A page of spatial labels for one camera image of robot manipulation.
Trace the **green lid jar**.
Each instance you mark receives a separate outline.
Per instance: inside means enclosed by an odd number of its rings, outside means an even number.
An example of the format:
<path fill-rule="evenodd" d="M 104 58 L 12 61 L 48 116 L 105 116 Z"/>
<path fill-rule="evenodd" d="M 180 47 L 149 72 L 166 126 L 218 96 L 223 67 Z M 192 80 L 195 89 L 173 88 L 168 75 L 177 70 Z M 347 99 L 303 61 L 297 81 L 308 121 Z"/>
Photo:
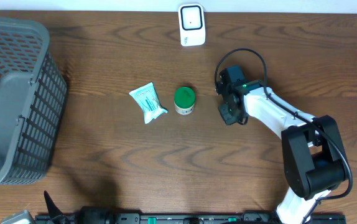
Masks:
<path fill-rule="evenodd" d="M 178 114 L 188 115 L 195 107 L 195 92 L 189 87 L 180 87 L 174 95 L 175 110 Z"/>

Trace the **green toilet tissue pack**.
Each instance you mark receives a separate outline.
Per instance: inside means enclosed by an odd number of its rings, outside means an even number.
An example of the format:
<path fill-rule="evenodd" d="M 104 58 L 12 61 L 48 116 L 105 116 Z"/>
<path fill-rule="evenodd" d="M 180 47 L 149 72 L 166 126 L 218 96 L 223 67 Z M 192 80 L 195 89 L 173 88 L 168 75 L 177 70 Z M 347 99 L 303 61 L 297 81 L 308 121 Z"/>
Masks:
<path fill-rule="evenodd" d="M 133 97 L 143 111 L 145 124 L 157 119 L 163 113 L 168 113 L 168 110 L 161 106 L 152 82 L 130 91 L 129 95 Z"/>

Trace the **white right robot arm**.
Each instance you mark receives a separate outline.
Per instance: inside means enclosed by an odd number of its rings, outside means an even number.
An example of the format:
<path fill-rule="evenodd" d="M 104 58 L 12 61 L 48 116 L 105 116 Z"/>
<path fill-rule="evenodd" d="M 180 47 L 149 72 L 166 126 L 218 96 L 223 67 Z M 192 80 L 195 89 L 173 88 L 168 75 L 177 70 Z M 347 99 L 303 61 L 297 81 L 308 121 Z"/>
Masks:
<path fill-rule="evenodd" d="M 344 181 L 352 181 L 336 121 L 295 109 L 274 94 L 265 80 L 248 81 L 238 66 L 216 69 L 223 97 L 219 112 L 227 125 L 256 118 L 282 141 L 289 189 L 271 213 L 245 214 L 242 223 L 344 223 L 343 215 L 314 215 Z M 38 75 L 12 72 L 0 82 L 0 185 L 31 184 L 49 168 L 67 83 L 45 67 Z"/>

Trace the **white barcode scanner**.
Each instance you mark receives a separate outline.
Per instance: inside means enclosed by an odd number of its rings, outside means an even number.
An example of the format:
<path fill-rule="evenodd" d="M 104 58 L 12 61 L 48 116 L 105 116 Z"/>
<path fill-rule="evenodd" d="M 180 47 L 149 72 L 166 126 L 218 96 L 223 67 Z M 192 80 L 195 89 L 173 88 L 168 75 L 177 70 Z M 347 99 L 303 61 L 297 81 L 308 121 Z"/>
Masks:
<path fill-rule="evenodd" d="M 205 15 L 200 4 L 183 4 L 178 9 L 180 43 L 183 47 L 203 45 L 206 41 Z"/>

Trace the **dark grey plastic basket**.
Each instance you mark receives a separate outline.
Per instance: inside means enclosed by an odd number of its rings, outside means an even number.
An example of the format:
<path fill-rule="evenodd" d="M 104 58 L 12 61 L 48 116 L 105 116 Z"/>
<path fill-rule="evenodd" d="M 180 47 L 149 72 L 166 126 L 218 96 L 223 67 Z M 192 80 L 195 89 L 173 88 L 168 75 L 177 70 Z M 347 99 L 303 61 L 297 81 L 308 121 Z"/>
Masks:
<path fill-rule="evenodd" d="M 0 185 L 32 184 L 48 171 L 68 85 L 36 21 L 0 17 Z"/>

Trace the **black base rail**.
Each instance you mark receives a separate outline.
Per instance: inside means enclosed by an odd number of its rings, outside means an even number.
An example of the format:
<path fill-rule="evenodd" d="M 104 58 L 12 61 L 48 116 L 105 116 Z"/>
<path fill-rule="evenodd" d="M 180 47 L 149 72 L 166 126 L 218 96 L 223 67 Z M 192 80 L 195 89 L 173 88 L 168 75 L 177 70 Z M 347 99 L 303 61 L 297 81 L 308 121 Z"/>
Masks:
<path fill-rule="evenodd" d="M 98 224 L 219 224 L 219 223 L 280 223 L 272 212 L 246 212 L 244 214 L 186 214 L 161 215 L 138 213 L 113 213 L 108 209 L 83 207 L 65 215 L 62 223 Z"/>

